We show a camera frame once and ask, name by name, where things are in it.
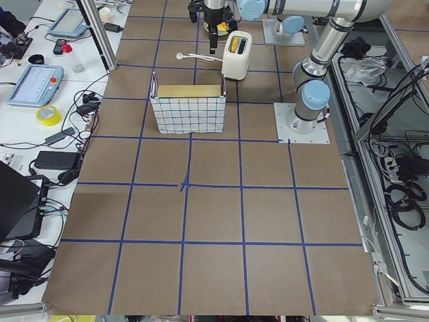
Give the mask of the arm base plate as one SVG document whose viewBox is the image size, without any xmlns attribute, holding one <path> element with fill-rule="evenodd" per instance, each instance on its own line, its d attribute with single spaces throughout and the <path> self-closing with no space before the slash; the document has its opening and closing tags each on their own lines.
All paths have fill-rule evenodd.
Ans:
<svg viewBox="0 0 429 322">
<path fill-rule="evenodd" d="M 264 19 L 263 34 L 266 45 L 271 46 L 304 46 L 302 29 L 304 18 L 299 15 L 289 16 L 283 20 Z"/>
<path fill-rule="evenodd" d="M 295 114 L 295 103 L 274 103 L 278 142 L 283 144 L 329 144 L 323 112 L 313 121 L 304 121 Z"/>
</svg>

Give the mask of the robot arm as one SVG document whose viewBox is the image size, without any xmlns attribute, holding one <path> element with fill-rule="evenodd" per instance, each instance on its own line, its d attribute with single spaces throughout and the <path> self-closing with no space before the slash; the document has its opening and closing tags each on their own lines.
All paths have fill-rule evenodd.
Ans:
<svg viewBox="0 0 429 322">
<path fill-rule="evenodd" d="M 283 14 L 285 1 L 238 1 L 236 7 L 241 18 L 247 21 L 259 19 L 263 14 L 275 15 L 276 19 L 264 19 L 264 39 L 267 44 L 287 45 L 295 41 L 295 36 L 302 33 L 304 18 L 300 15 L 286 16 Z M 203 13 L 204 24 L 207 27 L 210 42 L 210 53 L 214 54 L 219 38 L 219 26 L 224 23 L 227 27 L 227 54 L 238 55 L 248 53 L 252 45 L 251 34 L 238 30 L 238 21 L 225 1 L 197 1 L 188 5 L 190 19 L 193 23 L 198 13 Z"/>
<path fill-rule="evenodd" d="M 263 14 L 309 15 L 327 17 L 329 21 L 309 57 L 294 69 L 297 92 L 294 110 L 286 117 L 287 126 L 302 135 L 314 131 L 318 116 L 330 98 L 330 89 L 322 81 L 327 66 L 347 34 L 357 22 L 378 18 L 391 6 L 392 1 L 238 1 L 240 16 L 247 21 Z"/>
</svg>

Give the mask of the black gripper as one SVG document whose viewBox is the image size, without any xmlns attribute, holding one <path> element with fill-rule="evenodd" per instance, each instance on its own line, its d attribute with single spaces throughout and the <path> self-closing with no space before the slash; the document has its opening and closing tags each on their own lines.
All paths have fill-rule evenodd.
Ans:
<svg viewBox="0 0 429 322">
<path fill-rule="evenodd" d="M 218 44 L 218 25 L 225 20 L 225 10 L 204 8 L 204 22 L 208 25 L 209 40 L 210 40 L 210 53 L 214 54 Z M 195 9 L 189 10 L 189 16 L 192 23 L 196 23 L 198 19 L 197 11 Z M 234 18 L 229 19 L 229 32 L 238 30 L 238 23 Z"/>
<path fill-rule="evenodd" d="M 232 9 L 224 0 L 193 0 L 188 4 L 188 11 L 190 13 L 219 11 Z"/>
</svg>

